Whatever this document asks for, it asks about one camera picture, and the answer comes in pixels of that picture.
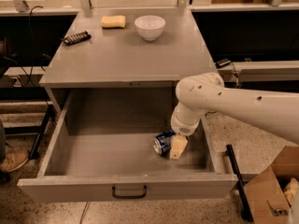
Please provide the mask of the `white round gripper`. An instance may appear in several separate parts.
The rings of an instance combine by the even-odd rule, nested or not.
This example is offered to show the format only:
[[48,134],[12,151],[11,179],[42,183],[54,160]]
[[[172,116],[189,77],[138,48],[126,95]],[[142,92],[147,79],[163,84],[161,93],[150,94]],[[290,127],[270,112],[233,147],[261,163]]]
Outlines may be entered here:
[[188,144],[186,136],[191,136],[197,129],[201,117],[205,115],[203,109],[190,109],[183,103],[178,103],[175,107],[171,119],[171,129],[180,135],[171,138],[170,159],[178,160]]

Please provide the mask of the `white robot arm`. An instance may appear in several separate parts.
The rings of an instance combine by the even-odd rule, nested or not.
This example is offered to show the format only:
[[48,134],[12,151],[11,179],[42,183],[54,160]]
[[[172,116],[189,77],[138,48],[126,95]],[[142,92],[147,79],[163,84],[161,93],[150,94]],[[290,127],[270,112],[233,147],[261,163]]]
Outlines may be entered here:
[[231,89],[217,73],[185,77],[176,86],[178,104],[171,116],[171,129],[191,136],[208,111],[299,143],[299,94],[293,92]]

